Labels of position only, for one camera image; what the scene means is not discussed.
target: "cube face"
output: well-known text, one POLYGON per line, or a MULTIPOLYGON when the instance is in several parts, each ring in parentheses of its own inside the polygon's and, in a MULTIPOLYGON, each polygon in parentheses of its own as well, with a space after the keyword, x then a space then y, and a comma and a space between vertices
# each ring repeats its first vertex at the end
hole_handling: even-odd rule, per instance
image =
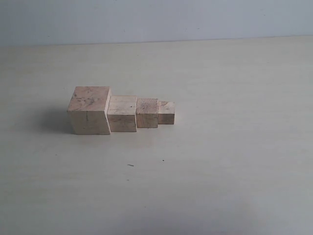
POLYGON ((67 113, 77 135, 109 135, 110 87, 76 87, 67 113))
POLYGON ((137 96, 113 95, 108 108, 108 121, 113 132, 136 132, 137 96))
POLYGON ((174 124, 175 121, 175 103, 169 101, 158 102, 158 123, 174 124))
POLYGON ((158 104, 157 99, 139 98, 136 107, 136 120, 138 128, 157 128, 158 104))

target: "small wooden cube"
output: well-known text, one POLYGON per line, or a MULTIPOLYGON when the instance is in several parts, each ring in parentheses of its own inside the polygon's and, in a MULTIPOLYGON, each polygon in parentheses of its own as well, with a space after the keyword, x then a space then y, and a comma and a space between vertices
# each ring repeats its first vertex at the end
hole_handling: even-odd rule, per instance
POLYGON ((113 132, 136 132, 137 96, 113 95, 108 108, 108 120, 113 132))
POLYGON ((110 87, 76 87, 67 113, 77 135, 109 135, 110 87))
POLYGON ((175 103, 168 101, 158 102, 158 123, 174 124, 175 119, 175 103))
POLYGON ((139 98, 136 119, 138 128, 157 128, 157 99, 139 98))

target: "medium wooden cube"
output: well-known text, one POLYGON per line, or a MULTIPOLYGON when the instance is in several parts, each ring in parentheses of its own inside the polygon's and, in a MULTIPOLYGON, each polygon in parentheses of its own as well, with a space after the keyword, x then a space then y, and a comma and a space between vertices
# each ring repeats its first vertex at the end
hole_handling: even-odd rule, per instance
POLYGON ((113 132, 136 132, 137 96, 113 95, 108 108, 108 121, 113 132))
POLYGON ((168 101, 158 102, 158 123, 174 124, 175 119, 175 103, 168 101))
POLYGON ((67 113, 77 135, 109 135, 110 87, 76 87, 67 113))
POLYGON ((136 107, 138 128, 157 128, 157 99, 139 98, 136 107))

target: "tabletop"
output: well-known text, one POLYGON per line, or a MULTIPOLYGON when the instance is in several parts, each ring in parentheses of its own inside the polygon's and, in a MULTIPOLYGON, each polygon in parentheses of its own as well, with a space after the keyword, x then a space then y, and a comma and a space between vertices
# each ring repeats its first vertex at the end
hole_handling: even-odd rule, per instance
POLYGON ((310 235, 313 37, 0 47, 1 235, 310 235), (75 86, 176 104, 74 135, 75 86))

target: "wooden block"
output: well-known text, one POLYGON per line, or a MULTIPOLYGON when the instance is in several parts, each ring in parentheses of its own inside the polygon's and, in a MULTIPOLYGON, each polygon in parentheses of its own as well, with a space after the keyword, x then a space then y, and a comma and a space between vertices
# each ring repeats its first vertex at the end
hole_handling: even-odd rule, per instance
POLYGON ((108 120, 113 132, 136 132, 137 96, 113 95, 108 109, 108 120))
POLYGON ((174 124, 175 119, 175 103, 168 101, 158 102, 158 123, 174 124))
POLYGON ((110 87, 76 87, 67 113, 77 135, 109 135, 110 87))
POLYGON ((139 98, 136 119, 138 128, 157 128, 157 99, 139 98))

